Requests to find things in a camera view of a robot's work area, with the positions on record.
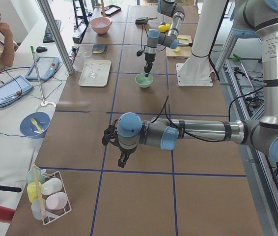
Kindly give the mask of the green ceramic bowl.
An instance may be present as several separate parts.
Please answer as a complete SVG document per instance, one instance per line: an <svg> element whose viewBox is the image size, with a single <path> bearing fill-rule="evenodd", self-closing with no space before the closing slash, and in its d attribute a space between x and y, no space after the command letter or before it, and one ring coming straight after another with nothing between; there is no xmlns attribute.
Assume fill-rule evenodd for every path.
<svg viewBox="0 0 278 236"><path fill-rule="evenodd" d="M140 88L148 88L152 85L154 78L151 74L140 73L135 77L135 82Z"/></svg>

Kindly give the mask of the metal ice scoop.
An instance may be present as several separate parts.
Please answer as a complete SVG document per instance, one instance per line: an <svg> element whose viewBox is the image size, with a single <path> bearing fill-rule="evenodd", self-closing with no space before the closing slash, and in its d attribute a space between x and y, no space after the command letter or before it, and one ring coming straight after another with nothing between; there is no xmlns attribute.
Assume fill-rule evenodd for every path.
<svg viewBox="0 0 278 236"><path fill-rule="evenodd" d="M158 17L139 17L135 20L136 25L146 25L150 20L157 20Z"/></svg>

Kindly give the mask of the pink bowl of ice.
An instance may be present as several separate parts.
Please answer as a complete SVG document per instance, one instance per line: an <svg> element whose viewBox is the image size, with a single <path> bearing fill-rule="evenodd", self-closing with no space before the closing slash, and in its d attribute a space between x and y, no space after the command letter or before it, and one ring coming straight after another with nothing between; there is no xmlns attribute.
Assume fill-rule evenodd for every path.
<svg viewBox="0 0 278 236"><path fill-rule="evenodd" d="M112 25L112 19L109 17L97 17L92 19L89 24L97 34L105 34Z"/></svg>

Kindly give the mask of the yellow plastic knife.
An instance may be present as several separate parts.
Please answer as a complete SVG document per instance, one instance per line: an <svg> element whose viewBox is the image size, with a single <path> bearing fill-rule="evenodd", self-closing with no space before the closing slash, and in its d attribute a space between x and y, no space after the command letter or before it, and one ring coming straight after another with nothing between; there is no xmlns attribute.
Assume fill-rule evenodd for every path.
<svg viewBox="0 0 278 236"><path fill-rule="evenodd" d="M181 37L181 36L177 37L177 39L181 39L181 40L189 40L189 38L188 38L188 37Z"/></svg>

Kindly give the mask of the cream bear tray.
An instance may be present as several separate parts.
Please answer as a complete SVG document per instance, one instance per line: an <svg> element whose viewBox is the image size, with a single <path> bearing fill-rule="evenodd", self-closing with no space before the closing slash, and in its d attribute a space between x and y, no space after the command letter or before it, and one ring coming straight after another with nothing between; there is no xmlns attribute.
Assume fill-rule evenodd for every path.
<svg viewBox="0 0 278 236"><path fill-rule="evenodd" d="M87 59L78 81L81 87L104 87L107 85L111 68L110 60Z"/></svg>

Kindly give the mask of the white plastic cup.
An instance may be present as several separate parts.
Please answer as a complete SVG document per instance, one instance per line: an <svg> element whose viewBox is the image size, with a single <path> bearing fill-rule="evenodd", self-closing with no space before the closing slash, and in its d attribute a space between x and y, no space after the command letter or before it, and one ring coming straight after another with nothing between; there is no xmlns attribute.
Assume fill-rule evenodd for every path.
<svg viewBox="0 0 278 236"><path fill-rule="evenodd" d="M62 189L62 181L54 177L42 184L41 193L45 196L48 196L61 191L61 189Z"/></svg>

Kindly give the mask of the pink plastic cup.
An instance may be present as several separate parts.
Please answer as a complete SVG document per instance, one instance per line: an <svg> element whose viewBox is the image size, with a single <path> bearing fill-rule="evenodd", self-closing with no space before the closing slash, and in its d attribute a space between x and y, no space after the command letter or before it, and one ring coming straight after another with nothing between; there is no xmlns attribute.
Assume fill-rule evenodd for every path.
<svg viewBox="0 0 278 236"><path fill-rule="evenodd" d="M57 192L46 199L46 207L51 210L59 210L67 205L68 197L64 192Z"/></svg>

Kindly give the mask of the yellow plastic cup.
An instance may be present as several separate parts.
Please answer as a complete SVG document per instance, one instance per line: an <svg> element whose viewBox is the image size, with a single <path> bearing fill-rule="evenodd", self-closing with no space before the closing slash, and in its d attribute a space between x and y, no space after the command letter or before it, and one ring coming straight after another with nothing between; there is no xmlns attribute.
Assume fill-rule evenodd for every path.
<svg viewBox="0 0 278 236"><path fill-rule="evenodd" d="M27 194L28 194L28 199L31 203L33 203L36 199L38 199L38 193L37 193L35 181L32 181L27 185Z"/></svg>

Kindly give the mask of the green plastic cup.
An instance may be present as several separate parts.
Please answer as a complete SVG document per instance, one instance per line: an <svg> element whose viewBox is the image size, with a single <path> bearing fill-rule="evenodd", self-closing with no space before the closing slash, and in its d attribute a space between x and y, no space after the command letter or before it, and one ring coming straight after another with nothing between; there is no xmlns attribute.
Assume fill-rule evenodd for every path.
<svg viewBox="0 0 278 236"><path fill-rule="evenodd" d="M43 176L42 174L42 169L36 169L36 175L37 175L37 179L38 181L43 184L45 182L45 177ZM28 173L27 173L27 184L30 184L31 182L35 181L34 179L34 172L33 170L30 170Z"/></svg>

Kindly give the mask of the yellow plastic fork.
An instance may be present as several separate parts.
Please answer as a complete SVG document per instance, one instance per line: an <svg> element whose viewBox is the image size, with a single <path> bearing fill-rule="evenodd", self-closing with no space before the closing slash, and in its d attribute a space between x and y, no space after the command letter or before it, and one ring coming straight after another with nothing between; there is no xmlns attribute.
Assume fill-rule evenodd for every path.
<svg viewBox="0 0 278 236"><path fill-rule="evenodd" d="M39 133L42 133L43 130L42 128L39 126L39 124L37 123L37 121L35 120L35 118L30 118L31 123L36 127L37 131Z"/></svg>

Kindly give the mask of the far blue teach pendant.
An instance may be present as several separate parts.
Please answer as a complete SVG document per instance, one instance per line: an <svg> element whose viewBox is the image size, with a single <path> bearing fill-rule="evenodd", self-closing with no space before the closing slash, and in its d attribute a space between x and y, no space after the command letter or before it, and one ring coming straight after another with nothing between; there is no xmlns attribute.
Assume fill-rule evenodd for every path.
<svg viewBox="0 0 278 236"><path fill-rule="evenodd" d="M57 71L60 60L58 57L38 57L36 65L39 72L39 77L42 81L49 80ZM25 78L30 81L37 81L35 64L25 75Z"/></svg>

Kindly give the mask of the blue teach pendant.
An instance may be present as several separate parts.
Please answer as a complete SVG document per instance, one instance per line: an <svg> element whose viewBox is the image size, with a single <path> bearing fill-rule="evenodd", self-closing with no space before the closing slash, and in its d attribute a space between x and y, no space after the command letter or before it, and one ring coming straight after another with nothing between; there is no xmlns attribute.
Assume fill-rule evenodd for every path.
<svg viewBox="0 0 278 236"><path fill-rule="evenodd" d="M39 77L42 81L49 80L57 71L60 60L58 57L38 57L36 65L39 72ZM35 64L25 75L25 78L30 81L37 81Z"/></svg>
<svg viewBox="0 0 278 236"><path fill-rule="evenodd" d="M9 106L32 89L33 85L22 75L2 84L0 86L0 108Z"/></svg>

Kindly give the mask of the black computer mouse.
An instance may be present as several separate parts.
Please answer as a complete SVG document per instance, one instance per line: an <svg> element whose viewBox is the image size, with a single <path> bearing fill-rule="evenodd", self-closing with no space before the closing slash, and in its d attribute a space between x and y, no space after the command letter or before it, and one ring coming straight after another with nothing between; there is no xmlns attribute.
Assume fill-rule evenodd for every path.
<svg viewBox="0 0 278 236"><path fill-rule="evenodd" d="M47 50L48 50L47 47L44 47L44 46L38 46L36 48L37 53L43 53L43 52L46 52Z"/></svg>

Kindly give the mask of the metal handled knife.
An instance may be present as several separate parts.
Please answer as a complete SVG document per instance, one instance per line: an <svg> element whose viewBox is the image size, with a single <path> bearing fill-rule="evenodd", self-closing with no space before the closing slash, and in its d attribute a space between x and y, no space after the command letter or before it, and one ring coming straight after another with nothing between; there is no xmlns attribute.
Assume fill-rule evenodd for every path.
<svg viewBox="0 0 278 236"><path fill-rule="evenodd" d="M179 43L178 46L180 46L180 47L192 47L193 43Z"/></svg>

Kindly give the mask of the aluminium frame post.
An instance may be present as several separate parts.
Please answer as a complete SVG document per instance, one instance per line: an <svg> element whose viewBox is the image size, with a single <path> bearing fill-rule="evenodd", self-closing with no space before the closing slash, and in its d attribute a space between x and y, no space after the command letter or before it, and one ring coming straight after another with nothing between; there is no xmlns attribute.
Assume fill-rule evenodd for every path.
<svg viewBox="0 0 278 236"><path fill-rule="evenodd" d="M50 27L50 30L54 37L56 47L62 58L63 64L65 65L68 74L71 75L75 72L75 70L74 70L71 60L67 54L67 50L65 48L65 44L61 37L61 34L56 26L55 19L54 19L52 10L50 8L50 5L47 0L38 0L37 2L38 2L38 5L40 7L40 10L41 10L45 20L46 20L47 25Z"/></svg>

